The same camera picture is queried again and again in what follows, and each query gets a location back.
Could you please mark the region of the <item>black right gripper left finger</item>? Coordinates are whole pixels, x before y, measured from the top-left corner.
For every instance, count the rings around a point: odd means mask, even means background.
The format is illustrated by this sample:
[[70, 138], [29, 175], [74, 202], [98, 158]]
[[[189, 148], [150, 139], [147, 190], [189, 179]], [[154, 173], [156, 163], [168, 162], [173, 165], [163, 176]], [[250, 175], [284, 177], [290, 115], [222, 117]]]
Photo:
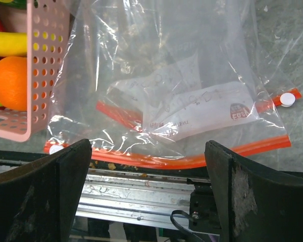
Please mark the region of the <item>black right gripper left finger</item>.
[[0, 173], [0, 241], [68, 241], [91, 154], [82, 139]]

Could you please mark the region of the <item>single yellow banana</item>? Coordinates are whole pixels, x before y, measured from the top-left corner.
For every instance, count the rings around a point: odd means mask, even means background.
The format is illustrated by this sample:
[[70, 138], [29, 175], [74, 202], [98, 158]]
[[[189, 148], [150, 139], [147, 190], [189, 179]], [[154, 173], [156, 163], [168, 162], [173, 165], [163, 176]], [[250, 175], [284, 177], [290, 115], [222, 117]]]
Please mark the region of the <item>single yellow banana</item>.
[[0, 57], [25, 56], [26, 54], [26, 33], [0, 32]]

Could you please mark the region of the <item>pink perforated plastic basket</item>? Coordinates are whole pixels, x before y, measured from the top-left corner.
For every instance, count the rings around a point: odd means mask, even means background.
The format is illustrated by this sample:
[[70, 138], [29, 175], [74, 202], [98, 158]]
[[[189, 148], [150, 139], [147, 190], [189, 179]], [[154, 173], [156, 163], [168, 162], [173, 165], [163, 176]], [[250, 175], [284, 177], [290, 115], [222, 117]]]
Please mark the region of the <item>pink perforated plastic basket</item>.
[[27, 110], [0, 110], [0, 138], [24, 142], [46, 128], [69, 21], [62, 1], [27, 1]]

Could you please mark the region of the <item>orange fruit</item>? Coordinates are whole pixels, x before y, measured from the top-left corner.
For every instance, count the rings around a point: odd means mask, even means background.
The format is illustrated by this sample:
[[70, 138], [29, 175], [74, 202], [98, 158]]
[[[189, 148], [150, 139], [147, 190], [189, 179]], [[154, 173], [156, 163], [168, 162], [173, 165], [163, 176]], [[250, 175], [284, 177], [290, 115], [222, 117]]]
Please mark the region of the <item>orange fruit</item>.
[[27, 110], [27, 58], [9, 56], [0, 60], [0, 106]]

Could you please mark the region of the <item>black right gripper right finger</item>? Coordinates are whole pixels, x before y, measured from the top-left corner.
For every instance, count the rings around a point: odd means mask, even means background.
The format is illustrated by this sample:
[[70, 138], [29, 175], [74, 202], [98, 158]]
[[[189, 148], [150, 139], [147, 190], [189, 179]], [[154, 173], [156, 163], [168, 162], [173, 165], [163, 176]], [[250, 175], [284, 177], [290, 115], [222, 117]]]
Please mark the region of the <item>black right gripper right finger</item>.
[[205, 159], [220, 241], [303, 241], [303, 172], [277, 171], [215, 141]]

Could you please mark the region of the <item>aluminium rail frame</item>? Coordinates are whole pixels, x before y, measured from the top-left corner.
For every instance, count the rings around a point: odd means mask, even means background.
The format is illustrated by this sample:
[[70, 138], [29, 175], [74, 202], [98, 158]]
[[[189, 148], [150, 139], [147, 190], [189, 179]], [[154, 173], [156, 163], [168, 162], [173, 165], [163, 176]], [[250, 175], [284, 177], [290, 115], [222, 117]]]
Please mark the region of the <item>aluminium rail frame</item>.
[[[193, 216], [189, 221], [173, 211]], [[92, 161], [83, 185], [77, 216], [211, 233], [219, 224], [205, 167], [156, 170]]]

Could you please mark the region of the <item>clear zip bag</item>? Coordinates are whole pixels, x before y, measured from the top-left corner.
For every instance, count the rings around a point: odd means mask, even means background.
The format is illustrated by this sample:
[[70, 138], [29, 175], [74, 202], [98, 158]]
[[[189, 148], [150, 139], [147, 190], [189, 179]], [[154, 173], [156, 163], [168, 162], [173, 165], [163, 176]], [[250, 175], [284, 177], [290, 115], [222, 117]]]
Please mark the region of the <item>clear zip bag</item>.
[[228, 146], [287, 134], [294, 89], [263, 49], [254, 1], [65, 1], [74, 24], [50, 141]]
[[296, 98], [295, 91], [271, 97], [262, 86], [238, 81], [190, 88], [124, 80], [107, 90], [54, 98], [44, 151], [88, 139], [94, 160], [197, 168], [206, 164], [210, 140], [244, 156], [290, 147], [277, 107]]

